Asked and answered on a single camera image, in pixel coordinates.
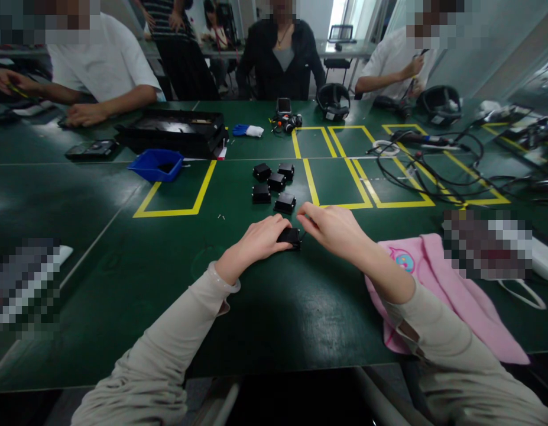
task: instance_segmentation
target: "small black cube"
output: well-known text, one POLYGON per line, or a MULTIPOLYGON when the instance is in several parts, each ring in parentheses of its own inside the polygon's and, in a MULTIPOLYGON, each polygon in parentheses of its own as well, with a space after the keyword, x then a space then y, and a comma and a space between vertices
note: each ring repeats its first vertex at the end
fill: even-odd
POLYGON ((280 173, 273 173, 268 178, 268 185, 272 191, 282 192, 286 187, 286 177, 280 173))
POLYGON ((288 251, 298 251, 301 249, 301 241, 299 240, 299 229, 297 228, 286 228, 284 229, 280 236, 278 237, 278 243, 290 243, 293 248, 290 248, 288 251))
POLYGON ((266 163, 262 163, 254 167, 253 175, 260 182, 263 182, 266 179, 268 179, 268 177, 270 177, 271 174, 272 174, 272 169, 270 169, 266 163))
POLYGON ((272 194, 267 183, 260 183, 252 187, 252 204, 270 204, 272 194))
POLYGON ((280 213, 292 214, 296 206, 296 197, 290 193, 282 192, 274 204, 274 210, 280 213))
POLYGON ((280 167, 278 167, 278 173, 284 175, 287 180, 293 180, 293 174, 295 171, 296 169, 293 164, 289 163, 282 163, 280 164, 280 167))

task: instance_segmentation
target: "pink towel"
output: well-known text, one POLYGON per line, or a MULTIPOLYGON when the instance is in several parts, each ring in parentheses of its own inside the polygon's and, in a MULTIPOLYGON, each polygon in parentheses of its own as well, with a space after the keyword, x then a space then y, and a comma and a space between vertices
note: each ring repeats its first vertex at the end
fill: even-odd
MULTIPOLYGON (((455 271, 445 260, 441 237, 437 234, 379 243, 390 257, 469 325, 475 335, 488 346, 502 362, 529 364, 530 361, 518 342, 506 329, 489 297, 470 279, 455 271)), ((409 354, 410 350, 393 329, 386 309, 374 286, 365 277, 372 303, 384 319, 384 343, 396 353, 409 354)))

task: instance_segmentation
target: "blue glove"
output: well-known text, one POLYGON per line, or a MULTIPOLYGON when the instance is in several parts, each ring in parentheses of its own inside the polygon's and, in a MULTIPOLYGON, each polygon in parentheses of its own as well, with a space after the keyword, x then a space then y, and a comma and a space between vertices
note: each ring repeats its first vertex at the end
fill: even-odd
POLYGON ((238 124, 232 129, 232 135, 233 136, 254 136, 254 137, 262 137, 262 133, 264 133, 264 129, 257 126, 247 126, 238 124))
POLYGON ((248 127, 246 125, 237 124, 234 129, 232 129, 232 135, 233 136, 244 136, 246 134, 246 130, 248 130, 248 127))

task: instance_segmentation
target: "white power strip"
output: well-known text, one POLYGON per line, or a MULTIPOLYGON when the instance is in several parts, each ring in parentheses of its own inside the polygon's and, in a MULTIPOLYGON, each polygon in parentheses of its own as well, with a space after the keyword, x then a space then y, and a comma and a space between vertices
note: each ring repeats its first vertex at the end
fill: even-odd
POLYGON ((532 269, 548 280, 548 246, 536 238, 532 238, 532 269))

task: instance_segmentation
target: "hand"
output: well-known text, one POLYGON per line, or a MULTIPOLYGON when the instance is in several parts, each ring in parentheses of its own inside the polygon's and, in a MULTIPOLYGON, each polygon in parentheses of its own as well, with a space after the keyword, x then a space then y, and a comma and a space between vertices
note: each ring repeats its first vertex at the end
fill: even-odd
POLYGON ((234 285, 242 272, 254 262, 266 259, 278 251, 292 248, 290 243, 277 242, 281 232, 286 228, 291 228, 291 223, 281 214, 250 225, 240 241, 216 262, 217 274, 225 282, 234 285))
POLYGON ((176 33, 178 33, 181 28, 185 28, 185 22, 183 22, 183 17, 179 12, 171 12, 171 15, 169 15, 169 26, 176 33))
POLYGON ((410 64, 400 73, 402 80, 417 76, 423 68, 423 55, 417 56, 410 64))
POLYGON ((0 91, 11 96, 13 93, 8 87, 9 83, 17 86, 29 96, 40 96, 43 87, 40 83, 33 81, 29 77, 6 68, 0 68, 0 91))
POLYGON ((298 210, 297 220, 319 244, 357 267, 371 250, 378 247, 363 232, 350 210, 337 206, 322 209, 306 202, 298 210))
POLYGON ((420 81, 418 80, 417 77, 414 80, 415 80, 414 85, 413 85, 410 93, 408 94, 408 97, 416 99, 416 98, 420 97, 420 95, 423 93, 423 91, 426 88, 420 83, 420 81))
POLYGON ((75 104, 67 112, 69 127, 90 127, 109 117, 102 104, 75 104))
POLYGON ((150 28, 151 31, 153 31, 154 28, 155 28, 155 19, 154 19, 154 17, 152 15, 150 15, 146 9, 143 9, 142 13, 144 14, 145 21, 148 23, 148 27, 150 28))

